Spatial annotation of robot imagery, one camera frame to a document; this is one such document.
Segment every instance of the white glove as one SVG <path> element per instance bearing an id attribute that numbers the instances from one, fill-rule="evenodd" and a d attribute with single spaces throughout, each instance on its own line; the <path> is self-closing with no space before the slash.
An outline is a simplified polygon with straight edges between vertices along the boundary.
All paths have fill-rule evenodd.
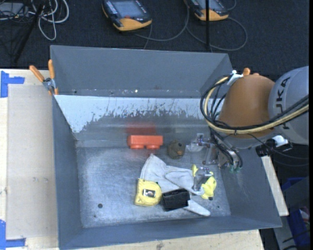
<path id="1" fill-rule="evenodd" d="M 177 168 L 167 166 L 160 158 L 151 154 L 146 160 L 140 174 L 141 179 L 157 182 L 161 188 L 162 193 L 184 188 L 187 191 L 197 195 L 204 194 L 204 189 L 194 191 L 194 177 L 190 169 Z M 210 212 L 204 207 L 200 206 L 193 200 L 188 201 L 188 206 L 184 209 L 197 213 L 202 216 L 209 216 Z"/>

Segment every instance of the gray plastic bin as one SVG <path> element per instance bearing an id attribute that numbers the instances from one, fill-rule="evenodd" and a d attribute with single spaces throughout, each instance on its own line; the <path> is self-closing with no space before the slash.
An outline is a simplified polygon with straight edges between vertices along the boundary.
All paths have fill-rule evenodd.
<path id="1" fill-rule="evenodd" d="M 146 51 L 52 45 L 59 95 L 53 96 L 53 133 L 61 249 L 96 247 L 280 227 L 281 220 L 261 159 L 242 149 L 239 173 L 211 165 L 217 180 L 211 211 L 134 205 L 136 180 L 148 155 L 167 165 L 201 165 L 204 150 L 179 160 L 167 144 L 209 136 L 201 95 L 232 72 L 227 54 Z M 221 88 L 221 96 L 227 87 Z M 133 133 L 163 135 L 157 150 L 130 149 Z"/>

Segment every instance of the orange foam block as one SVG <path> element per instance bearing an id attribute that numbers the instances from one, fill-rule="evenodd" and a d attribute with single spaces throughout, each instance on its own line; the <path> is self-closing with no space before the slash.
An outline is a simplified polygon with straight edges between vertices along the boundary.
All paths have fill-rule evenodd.
<path id="1" fill-rule="evenodd" d="M 129 135 L 127 145 L 131 149 L 159 149 L 163 144 L 162 135 Z"/>

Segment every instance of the dark floor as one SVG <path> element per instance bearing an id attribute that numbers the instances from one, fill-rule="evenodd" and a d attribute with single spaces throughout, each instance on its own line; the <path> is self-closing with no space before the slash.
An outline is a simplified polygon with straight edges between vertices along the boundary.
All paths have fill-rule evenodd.
<path id="1" fill-rule="evenodd" d="M 30 0 L 7 0 L 12 1 L 25 3 L 35 12 Z M 34 0 L 35 5 L 41 1 Z M 210 22 L 209 33 L 193 14 L 187 15 L 184 0 L 140 0 L 152 15 L 152 25 L 130 34 L 111 26 L 102 12 L 103 0 L 66 1 L 69 17 L 55 25 L 53 41 L 45 38 L 33 15 L 10 18 L 8 12 L 2 13 L 1 17 L 8 17 L 0 20 L 0 68 L 47 69 L 50 45 L 228 53 L 238 72 L 249 67 L 273 81 L 309 65 L 309 0 L 220 0 L 230 15 Z M 56 17 L 62 19 L 67 10 L 63 3 L 59 6 L 62 11 Z M 54 36 L 51 23 L 44 21 L 41 27 L 48 37 Z M 212 47 L 207 47 L 207 37 Z M 286 152 L 289 157 L 272 156 L 281 185 L 289 178 L 309 175 L 308 150 L 308 146 L 294 145 Z M 278 249 L 272 230 L 261 230 L 261 236 L 266 250 Z"/>

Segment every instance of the blue object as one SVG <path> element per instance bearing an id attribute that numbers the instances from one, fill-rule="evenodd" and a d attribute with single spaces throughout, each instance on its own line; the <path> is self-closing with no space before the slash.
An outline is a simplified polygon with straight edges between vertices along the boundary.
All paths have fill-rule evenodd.
<path id="1" fill-rule="evenodd" d="M 6 240 L 6 222 L 0 219 L 0 249 L 5 250 L 7 247 L 24 246 L 26 238 L 16 240 Z"/>
<path id="2" fill-rule="evenodd" d="M 301 181 L 303 178 L 288 178 L 287 181 L 281 186 L 281 190 L 285 191 L 293 184 Z M 308 246 L 310 245 L 309 232 L 307 231 L 303 217 L 300 214 L 300 209 L 290 212 L 290 215 L 286 217 L 288 226 L 291 230 L 293 240 L 297 246 Z"/>
<path id="3" fill-rule="evenodd" d="M 8 97 L 8 85 L 9 84 L 23 84 L 25 79 L 23 77 L 9 77 L 9 74 L 1 71 L 1 88 L 0 97 Z"/>

